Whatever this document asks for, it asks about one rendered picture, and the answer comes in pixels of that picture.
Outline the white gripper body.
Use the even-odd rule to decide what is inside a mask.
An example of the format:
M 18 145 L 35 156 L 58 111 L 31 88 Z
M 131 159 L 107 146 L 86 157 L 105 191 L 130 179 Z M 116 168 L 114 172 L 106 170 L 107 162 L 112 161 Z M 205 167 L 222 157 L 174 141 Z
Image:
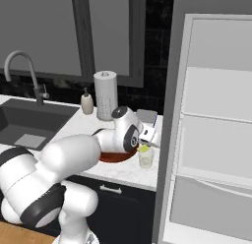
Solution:
M 150 140 L 150 144 L 153 147 L 159 148 L 160 147 L 160 142 L 161 142 L 161 134 L 156 128 L 156 123 L 157 121 L 154 121 L 153 128 L 152 128 L 152 138 Z

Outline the glass of lemonade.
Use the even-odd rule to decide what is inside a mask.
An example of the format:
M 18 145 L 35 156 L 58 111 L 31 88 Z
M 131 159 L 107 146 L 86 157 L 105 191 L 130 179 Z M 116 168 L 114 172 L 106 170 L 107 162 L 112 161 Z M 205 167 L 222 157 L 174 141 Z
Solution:
M 155 154 L 154 149 L 147 145 L 140 145 L 138 147 L 138 153 L 140 166 L 144 169 L 151 168 Z

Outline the grey fridge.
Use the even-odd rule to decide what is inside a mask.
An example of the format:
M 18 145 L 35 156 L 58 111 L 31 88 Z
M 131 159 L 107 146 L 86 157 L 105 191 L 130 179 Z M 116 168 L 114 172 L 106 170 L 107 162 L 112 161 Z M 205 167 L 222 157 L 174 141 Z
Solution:
M 157 192 L 154 213 L 152 244 L 172 244 L 163 240 L 166 230 L 165 219 L 168 211 L 170 177 L 172 162 L 169 159 L 174 153 L 175 118 L 178 117 L 177 79 L 179 57 L 182 48 L 183 25 L 186 14 L 229 14 L 252 15 L 252 0 L 174 0 L 170 45 L 165 86 L 163 120 L 159 164 L 157 173 Z

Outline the red-brown bowl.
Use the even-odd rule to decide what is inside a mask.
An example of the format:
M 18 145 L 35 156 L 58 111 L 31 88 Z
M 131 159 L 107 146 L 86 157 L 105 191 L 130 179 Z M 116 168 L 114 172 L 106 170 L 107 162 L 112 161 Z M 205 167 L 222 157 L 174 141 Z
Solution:
M 133 149 L 130 152 L 103 152 L 100 155 L 99 160 L 110 163 L 121 162 L 131 158 L 136 152 L 137 149 Z

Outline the pale grey fridge door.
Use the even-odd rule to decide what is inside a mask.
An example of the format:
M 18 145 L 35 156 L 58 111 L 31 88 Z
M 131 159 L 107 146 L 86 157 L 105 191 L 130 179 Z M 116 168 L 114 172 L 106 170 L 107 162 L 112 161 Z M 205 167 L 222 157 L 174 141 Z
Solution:
M 185 17 L 162 240 L 252 244 L 252 16 Z

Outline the grey flat block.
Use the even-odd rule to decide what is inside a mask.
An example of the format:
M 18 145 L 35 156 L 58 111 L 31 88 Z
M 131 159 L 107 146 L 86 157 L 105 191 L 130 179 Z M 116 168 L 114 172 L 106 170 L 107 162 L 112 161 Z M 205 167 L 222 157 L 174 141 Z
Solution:
M 155 124 L 158 113 L 153 110 L 138 109 L 136 115 L 144 123 Z

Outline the dark blue drawer front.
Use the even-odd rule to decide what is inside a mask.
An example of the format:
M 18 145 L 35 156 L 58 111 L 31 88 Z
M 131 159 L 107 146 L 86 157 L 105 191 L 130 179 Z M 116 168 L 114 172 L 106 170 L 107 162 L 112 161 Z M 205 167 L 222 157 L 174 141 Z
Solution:
M 133 201 L 138 201 L 141 204 L 153 204 L 156 200 L 156 193 L 153 191 L 144 190 L 141 188 L 131 187 L 122 184 L 116 184 L 113 182 L 107 182 L 103 180 L 98 180 L 94 178 L 79 176 L 79 175 L 72 175 L 68 178 L 68 181 L 72 181 L 81 185 L 88 186 L 93 190 L 103 193 L 103 194 L 111 194 L 112 196 L 129 199 Z M 100 185 L 105 185 L 108 188 L 122 190 L 122 194 L 114 194 L 106 191 L 99 190 Z

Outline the white paper towel roll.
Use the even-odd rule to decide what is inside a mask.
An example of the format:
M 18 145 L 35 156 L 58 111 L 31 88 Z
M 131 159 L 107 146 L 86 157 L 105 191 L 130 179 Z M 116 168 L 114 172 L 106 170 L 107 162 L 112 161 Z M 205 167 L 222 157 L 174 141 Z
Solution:
M 111 121 L 111 113 L 118 106 L 117 74 L 112 71 L 99 71 L 94 74 L 96 117 Z

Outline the beige soap dispenser bottle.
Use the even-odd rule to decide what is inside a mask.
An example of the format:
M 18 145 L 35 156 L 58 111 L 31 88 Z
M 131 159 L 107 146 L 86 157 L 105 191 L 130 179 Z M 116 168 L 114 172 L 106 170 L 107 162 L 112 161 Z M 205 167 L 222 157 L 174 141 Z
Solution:
M 81 107 L 86 115 L 91 115 L 94 112 L 94 101 L 87 88 L 84 88 L 84 94 L 81 96 Z

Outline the dark blue cupboard door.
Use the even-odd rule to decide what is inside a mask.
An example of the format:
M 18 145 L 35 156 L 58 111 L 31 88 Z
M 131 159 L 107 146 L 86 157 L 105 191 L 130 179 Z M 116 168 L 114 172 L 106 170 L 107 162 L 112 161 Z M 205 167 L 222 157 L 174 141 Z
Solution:
M 152 244 L 153 219 L 151 204 L 100 197 L 88 224 L 100 244 Z

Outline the dark grey sink basin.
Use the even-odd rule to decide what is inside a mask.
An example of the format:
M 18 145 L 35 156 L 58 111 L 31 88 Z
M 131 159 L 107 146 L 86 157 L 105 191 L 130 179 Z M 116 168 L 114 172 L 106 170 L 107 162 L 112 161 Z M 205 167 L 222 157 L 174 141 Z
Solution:
M 0 105 L 0 144 L 41 151 L 77 107 L 10 98 Z

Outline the grey curved sink tap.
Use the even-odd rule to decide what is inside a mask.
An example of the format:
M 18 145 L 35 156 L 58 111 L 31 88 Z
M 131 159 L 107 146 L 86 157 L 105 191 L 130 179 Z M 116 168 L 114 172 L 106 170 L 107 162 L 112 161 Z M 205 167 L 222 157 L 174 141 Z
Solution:
M 41 88 L 39 87 L 37 79 L 36 79 L 36 74 L 35 74 L 32 59 L 27 55 L 26 52 L 21 51 L 21 50 L 16 50 L 16 51 L 11 52 L 7 56 L 7 58 L 5 59 L 5 62 L 4 62 L 4 76 L 5 76 L 6 81 L 7 82 L 12 81 L 11 74 L 10 74 L 10 66 L 11 66 L 11 62 L 13 61 L 13 59 L 17 56 L 22 56 L 27 60 L 28 65 L 29 65 L 29 69 L 30 69 L 30 73 L 31 73 L 31 79 L 32 79 L 32 83 L 33 83 L 33 92 L 34 92 L 36 104 L 38 106 L 43 106 L 44 100 L 46 98 L 49 98 L 49 93 L 47 91 L 41 91 Z

